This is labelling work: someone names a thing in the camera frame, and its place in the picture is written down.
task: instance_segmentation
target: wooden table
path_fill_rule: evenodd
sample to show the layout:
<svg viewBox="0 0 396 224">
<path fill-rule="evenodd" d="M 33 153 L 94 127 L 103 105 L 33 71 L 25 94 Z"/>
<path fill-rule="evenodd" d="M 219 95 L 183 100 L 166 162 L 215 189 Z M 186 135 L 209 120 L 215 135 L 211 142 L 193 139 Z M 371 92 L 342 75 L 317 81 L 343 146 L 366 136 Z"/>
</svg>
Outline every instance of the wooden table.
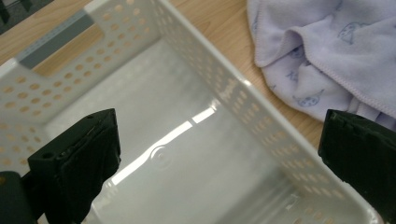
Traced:
<svg viewBox="0 0 396 224">
<path fill-rule="evenodd" d="M 87 5 L 91 0 L 55 0 L 0 35 L 0 64 Z M 248 30 L 247 0 L 171 0 L 219 51 L 291 122 L 318 147 L 322 123 L 281 102 L 265 84 L 254 64 L 254 45 Z"/>
</svg>

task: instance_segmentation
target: gray strip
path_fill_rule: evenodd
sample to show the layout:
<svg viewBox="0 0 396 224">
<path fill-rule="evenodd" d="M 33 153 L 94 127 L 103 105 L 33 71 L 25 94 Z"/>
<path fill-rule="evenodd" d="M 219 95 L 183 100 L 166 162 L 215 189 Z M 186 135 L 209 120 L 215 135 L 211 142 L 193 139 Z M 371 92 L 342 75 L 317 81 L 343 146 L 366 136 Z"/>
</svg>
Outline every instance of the gray strip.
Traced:
<svg viewBox="0 0 396 224">
<path fill-rule="evenodd" d="M 16 59 L 32 69 L 92 25 L 93 20 L 81 10 L 22 51 Z"/>
</svg>

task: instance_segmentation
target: white towel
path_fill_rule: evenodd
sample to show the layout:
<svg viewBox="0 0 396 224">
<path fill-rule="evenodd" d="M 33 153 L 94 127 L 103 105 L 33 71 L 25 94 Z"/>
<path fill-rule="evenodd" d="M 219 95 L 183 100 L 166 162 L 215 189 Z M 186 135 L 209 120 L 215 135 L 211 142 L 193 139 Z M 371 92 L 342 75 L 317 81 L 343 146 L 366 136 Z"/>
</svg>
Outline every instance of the white towel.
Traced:
<svg viewBox="0 0 396 224">
<path fill-rule="evenodd" d="M 247 0 L 255 62 L 288 105 L 396 130 L 396 1 Z"/>
</svg>

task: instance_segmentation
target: white plastic basket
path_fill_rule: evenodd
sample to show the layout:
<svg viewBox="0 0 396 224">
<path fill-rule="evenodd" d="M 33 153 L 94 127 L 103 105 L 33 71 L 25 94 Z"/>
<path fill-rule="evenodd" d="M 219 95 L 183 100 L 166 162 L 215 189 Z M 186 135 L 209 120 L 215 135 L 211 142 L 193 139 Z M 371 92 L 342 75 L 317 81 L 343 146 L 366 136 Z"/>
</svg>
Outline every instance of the white plastic basket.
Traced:
<svg viewBox="0 0 396 224">
<path fill-rule="evenodd" d="M 33 71 L 92 25 L 99 42 Z M 88 223 L 382 223 L 166 0 L 92 1 L 3 64 L 0 91 L 0 170 L 21 175 L 50 139 L 116 108 L 121 168 Z"/>
</svg>

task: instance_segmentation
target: cloth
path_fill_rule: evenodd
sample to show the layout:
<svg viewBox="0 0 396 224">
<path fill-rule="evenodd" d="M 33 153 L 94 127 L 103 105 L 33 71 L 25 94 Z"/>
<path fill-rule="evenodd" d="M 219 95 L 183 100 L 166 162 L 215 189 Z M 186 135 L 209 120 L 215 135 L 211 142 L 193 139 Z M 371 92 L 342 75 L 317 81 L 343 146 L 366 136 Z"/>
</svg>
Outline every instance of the cloth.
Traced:
<svg viewBox="0 0 396 224">
<path fill-rule="evenodd" d="M 255 63 L 286 104 L 396 130 L 396 1 L 247 0 Z"/>
</svg>

